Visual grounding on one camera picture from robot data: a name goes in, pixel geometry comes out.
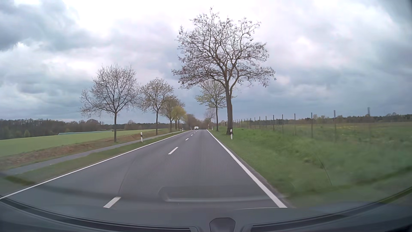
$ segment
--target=fence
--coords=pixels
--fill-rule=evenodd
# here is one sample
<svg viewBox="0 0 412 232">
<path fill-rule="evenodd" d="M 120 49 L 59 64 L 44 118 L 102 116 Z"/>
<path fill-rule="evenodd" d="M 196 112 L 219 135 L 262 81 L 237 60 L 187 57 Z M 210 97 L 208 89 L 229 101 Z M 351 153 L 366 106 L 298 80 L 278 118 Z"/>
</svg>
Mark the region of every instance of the fence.
<svg viewBox="0 0 412 232">
<path fill-rule="evenodd" d="M 342 117 L 317 116 L 310 113 L 307 118 L 253 117 L 234 120 L 234 128 L 273 130 L 285 135 L 310 137 L 327 141 L 353 141 L 369 143 L 412 142 L 412 115 L 370 116 L 370 108 L 365 116 Z"/>
</svg>

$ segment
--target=solid white edge line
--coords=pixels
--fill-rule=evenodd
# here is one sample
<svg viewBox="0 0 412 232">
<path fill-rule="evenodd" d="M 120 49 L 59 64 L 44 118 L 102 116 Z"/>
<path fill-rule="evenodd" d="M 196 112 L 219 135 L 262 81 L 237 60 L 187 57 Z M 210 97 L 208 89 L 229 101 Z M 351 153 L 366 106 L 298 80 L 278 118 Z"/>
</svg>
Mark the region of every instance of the solid white edge line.
<svg viewBox="0 0 412 232">
<path fill-rule="evenodd" d="M 175 147 L 175 149 L 173 149 L 171 152 L 169 152 L 168 155 L 171 155 L 178 147 Z"/>
<path fill-rule="evenodd" d="M 13 196 L 13 195 L 15 195 L 15 194 L 17 194 L 17 193 L 20 193 L 20 192 L 26 191 L 26 190 L 28 190 L 28 189 L 34 188 L 34 187 L 36 187 L 36 186 L 39 186 L 39 185 L 45 184 L 45 183 L 50 182 L 50 181 L 52 181 L 52 180 L 59 179 L 59 178 L 61 178 L 61 177 L 63 177 L 63 176 L 70 175 L 70 174 L 72 174 L 72 173 L 78 172 L 78 171 L 83 170 L 83 169 L 86 169 L 86 168 L 90 168 L 90 167 L 95 166 L 95 165 L 97 165 L 97 164 L 99 164 L 99 163 L 106 162 L 106 161 L 108 161 L 108 160 L 111 160 L 111 159 L 114 159 L 114 158 L 116 158 L 116 157 L 122 156 L 122 155 L 124 155 L 124 154 L 129 153 L 129 152 L 133 152 L 133 151 L 135 151 L 135 150 L 138 150 L 138 149 L 140 149 L 140 148 L 144 148 L 145 146 L 149 146 L 149 145 L 155 144 L 155 143 L 157 143 L 157 142 L 160 142 L 160 141 L 163 141 L 163 140 L 166 140 L 166 139 L 170 139 L 170 138 L 175 137 L 175 136 L 177 136 L 177 135 L 173 135 L 173 136 L 167 137 L 167 138 L 165 138 L 165 139 L 162 139 L 162 140 L 159 140 L 159 141 L 153 142 L 153 143 L 151 143 L 151 144 L 144 145 L 143 147 L 139 147 L 139 148 L 133 149 L 133 150 L 131 150 L 131 151 L 125 152 L 125 153 L 123 153 L 123 154 L 116 155 L 116 156 L 114 156 L 114 157 L 112 157 L 112 158 L 108 158 L 108 159 L 102 160 L 102 161 L 100 161 L 100 162 L 98 162 L 98 163 L 95 163 L 95 164 L 92 164 L 92 165 L 86 166 L 86 167 L 84 167 L 84 168 L 77 169 L 77 170 L 75 170 L 75 171 L 73 171 L 73 172 L 69 172 L 69 173 L 66 173 L 66 174 L 64 174 L 64 175 L 61 175 L 61 176 L 58 176 L 58 177 L 52 178 L 52 179 L 50 179 L 50 180 L 46 180 L 46 181 L 44 181 L 44 182 L 41 182 L 41 183 L 35 184 L 35 185 L 33 185 L 33 186 L 27 187 L 27 188 L 25 188 L 25 189 L 21 189 L 21 190 L 19 190 L 19 191 L 16 191 L 16 192 L 10 193 L 10 194 L 8 194 L 8 195 L 6 195 L 6 196 L 2 196 L 2 197 L 0 197 L 0 200 L 1 200 L 1 199 L 4 199 L 4 198 L 7 198 L 7 197 L 10 197 L 10 196 Z"/>
<path fill-rule="evenodd" d="M 107 204 L 103 206 L 103 208 L 110 208 L 112 207 L 118 200 L 122 198 L 121 196 L 115 196 L 113 199 L 111 199 Z"/>
<path fill-rule="evenodd" d="M 275 196 L 275 194 L 273 194 L 273 192 L 271 192 L 264 184 L 262 184 L 262 182 L 255 177 L 255 175 L 253 175 L 249 169 L 247 169 L 242 163 L 241 161 L 239 161 L 236 156 L 234 156 L 229 149 L 227 149 L 214 135 L 212 135 L 212 133 L 209 134 L 229 153 L 229 155 L 236 161 L 237 164 L 239 164 L 239 166 L 252 178 L 252 180 L 270 197 L 270 199 L 273 200 L 273 202 L 279 207 L 279 208 L 287 208 L 287 206 L 285 204 L 283 204 L 283 202 L 281 200 L 279 200 L 279 198 L 277 198 Z"/>
</svg>

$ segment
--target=sky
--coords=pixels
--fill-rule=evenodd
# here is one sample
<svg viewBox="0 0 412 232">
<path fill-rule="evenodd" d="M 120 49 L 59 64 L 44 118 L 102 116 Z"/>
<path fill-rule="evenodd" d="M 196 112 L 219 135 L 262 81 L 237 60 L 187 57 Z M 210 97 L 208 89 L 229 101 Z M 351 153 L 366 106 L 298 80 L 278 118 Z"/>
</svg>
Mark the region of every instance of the sky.
<svg viewBox="0 0 412 232">
<path fill-rule="evenodd" d="M 406 0 L 84 1 L 0 0 L 0 118 L 81 116 L 79 96 L 103 65 L 131 64 L 145 84 L 175 87 L 186 111 L 203 119 L 199 88 L 179 89 L 178 29 L 213 7 L 221 17 L 260 21 L 277 80 L 238 86 L 234 119 L 412 113 L 412 13 Z M 113 117 L 100 118 L 112 123 Z M 219 111 L 219 121 L 226 119 Z M 118 123 L 155 122 L 120 112 Z"/>
</svg>

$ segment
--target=meadow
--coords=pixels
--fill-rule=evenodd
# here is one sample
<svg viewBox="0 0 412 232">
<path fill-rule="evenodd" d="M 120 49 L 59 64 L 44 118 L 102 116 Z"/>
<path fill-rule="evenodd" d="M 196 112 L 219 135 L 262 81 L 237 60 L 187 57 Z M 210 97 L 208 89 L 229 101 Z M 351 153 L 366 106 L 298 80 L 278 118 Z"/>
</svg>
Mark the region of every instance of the meadow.
<svg viewBox="0 0 412 232">
<path fill-rule="evenodd" d="M 147 132 L 151 130 L 124 130 L 118 131 L 117 136 L 134 135 L 140 132 Z M 84 134 L 70 134 L 70 135 L 51 135 L 18 138 L 10 140 L 0 140 L 0 157 L 23 152 L 31 152 L 50 147 L 58 147 L 63 145 L 77 144 L 93 140 L 101 140 L 111 138 L 114 132 L 103 133 L 84 133 Z"/>
<path fill-rule="evenodd" d="M 336 141 L 333 124 L 316 126 L 314 138 L 310 124 L 297 125 L 296 136 L 294 125 L 234 128 L 233 140 L 224 127 L 212 133 L 297 206 L 379 199 L 410 187 L 412 123 L 377 123 L 371 134 L 366 123 L 337 125 Z"/>
</svg>

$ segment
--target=asphalt road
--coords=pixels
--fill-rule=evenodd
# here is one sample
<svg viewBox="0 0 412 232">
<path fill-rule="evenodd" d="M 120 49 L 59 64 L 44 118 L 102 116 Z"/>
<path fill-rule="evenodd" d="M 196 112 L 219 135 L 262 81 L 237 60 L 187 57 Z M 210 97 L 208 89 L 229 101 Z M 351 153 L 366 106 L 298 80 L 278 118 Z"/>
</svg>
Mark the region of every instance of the asphalt road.
<svg viewBox="0 0 412 232">
<path fill-rule="evenodd" d="M 52 212 L 106 220 L 96 209 L 278 207 L 269 196 L 208 131 L 191 130 L 8 198 Z M 93 212 L 76 210 L 87 207 Z"/>
</svg>

